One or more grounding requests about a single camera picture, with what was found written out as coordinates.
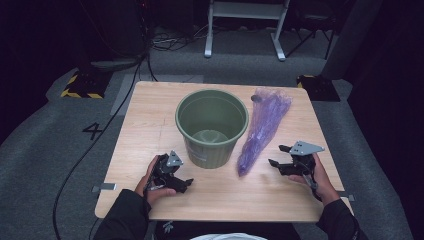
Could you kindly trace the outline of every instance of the robotic hand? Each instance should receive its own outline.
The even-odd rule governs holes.
[[[174,176],[174,173],[181,165],[183,165],[183,161],[181,161],[174,151],[171,151],[169,155],[165,153],[159,156],[149,177],[145,191],[168,187],[175,189],[176,192],[184,193],[194,179],[183,181]]]
[[[293,147],[280,145],[279,148],[280,151],[290,153],[293,163],[280,164],[277,161],[268,159],[271,166],[278,168],[280,174],[283,176],[303,176],[309,187],[312,189],[314,197],[321,201],[321,198],[316,194],[318,184],[314,179],[315,159],[312,153],[324,151],[324,148],[302,141],[297,141]]]

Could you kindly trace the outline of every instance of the purple plastic bag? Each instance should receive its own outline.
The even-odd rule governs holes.
[[[237,161],[240,177],[250,171],[259,154],[274,138],[281,119],[290,108],[292,98],[283,90],[259,87],[252,101],[253,116],[249,133]]]

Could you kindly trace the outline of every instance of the table top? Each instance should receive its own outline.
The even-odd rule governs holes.
[[[257,86],[193,83],[139,82],[136,84],[119,138],[105,177],[115,190],[102,190],[95,209],[103,218],[122,189],[135,189],[155,155],[174,150],[184,161],[175,173],[182,180],[194,178],[188,190],[159,199],[150,212],[153,220],[316,222],[322,204],[308,186],[292,182],[271,167],[268,159],[291,163],[290,154],[278,145],[292,146],[297,140],[323,146],[318,153],[337,191],[343,185],[333,162],[308,94],[301,88],[282,88],[293,97],[275,137],[262,151],[251,171],[237,174],[237,159],[246,142],[249,126],[238,140],[230,160],[217,169],[203,169],[188,158],[183,136],[175,124],[178,103],[189,93],[205,88],[222,89],[239,97],[253,115],[251,96]]]

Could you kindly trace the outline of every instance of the plastic bucket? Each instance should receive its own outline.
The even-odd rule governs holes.
[[[187,95],[175,112],[190,160],[201,168],[223,166],[246,131],[249,114],[231,93],[204,89]]]

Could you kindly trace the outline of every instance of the white metal stand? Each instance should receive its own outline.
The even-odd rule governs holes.
[[[283,4],[235,3],[210,0],[205,57],[209,58],[212,56],[213,17],[234,17],[278,20],[277,30],[275,33],[271,33],[271,39],[274,43],[278,59],[280,61],[286,60],[279,37],[289,3],[290,0],[284,0]]]

